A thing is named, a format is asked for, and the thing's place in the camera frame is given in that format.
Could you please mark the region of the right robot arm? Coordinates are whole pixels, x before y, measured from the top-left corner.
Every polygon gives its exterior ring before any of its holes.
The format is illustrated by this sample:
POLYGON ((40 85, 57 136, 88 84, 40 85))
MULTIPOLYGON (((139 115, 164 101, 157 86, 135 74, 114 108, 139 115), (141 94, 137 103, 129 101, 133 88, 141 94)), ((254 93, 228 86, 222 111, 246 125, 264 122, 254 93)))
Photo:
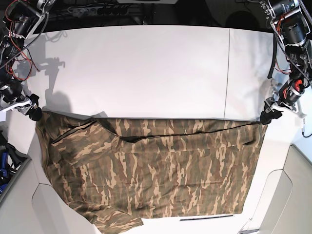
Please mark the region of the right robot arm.
POLYGON ((39 121, 42 117, 39 97, 22 94, 22 83, 36 67, 32 57, 27 56, 25 51, 43 33, 54 4, 54 0, 39 0, 36 4, 27 0, 14 0, 4 11, 5 28, 0 31, 0 100, 8 106, 0 108, 2 114, 18 110, 33 121, 39 121), (17 77, 13 70, 14 63, 20 61, 19 56, 21 61, 30 63, 26 78, 17 77))

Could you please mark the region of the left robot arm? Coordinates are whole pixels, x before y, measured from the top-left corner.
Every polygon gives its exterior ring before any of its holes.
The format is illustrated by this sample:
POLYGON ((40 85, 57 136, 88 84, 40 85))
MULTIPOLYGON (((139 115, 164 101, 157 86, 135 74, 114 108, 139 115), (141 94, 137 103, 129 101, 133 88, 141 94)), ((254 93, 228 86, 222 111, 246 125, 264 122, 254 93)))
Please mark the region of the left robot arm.
POLYGON ((312 17, 301 0, 261 0, 266 19, 273 29, 273 57, 268 78, 277 67, 277 50, 280 49, 290 65, 289 79, 279 90, 274 90, 264 102, 260 115, 263 125, 278 119, 289 111, 304 118, 299 99, 312 85, 312 17))

